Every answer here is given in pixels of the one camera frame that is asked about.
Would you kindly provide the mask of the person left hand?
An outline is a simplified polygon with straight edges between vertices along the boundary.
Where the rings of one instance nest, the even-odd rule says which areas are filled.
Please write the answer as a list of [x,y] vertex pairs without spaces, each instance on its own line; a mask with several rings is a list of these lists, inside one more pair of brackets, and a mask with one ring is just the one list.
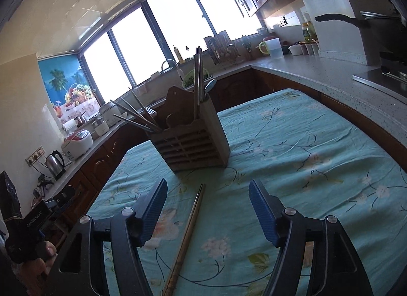
[[46,241],[47,260],[42,258],[35,259],[31,262],[18,264],[13,269],[17,280],[22,283],[26,289],[27,295],[42,295],[48,275],[56,260],[56,247],[49,241]]

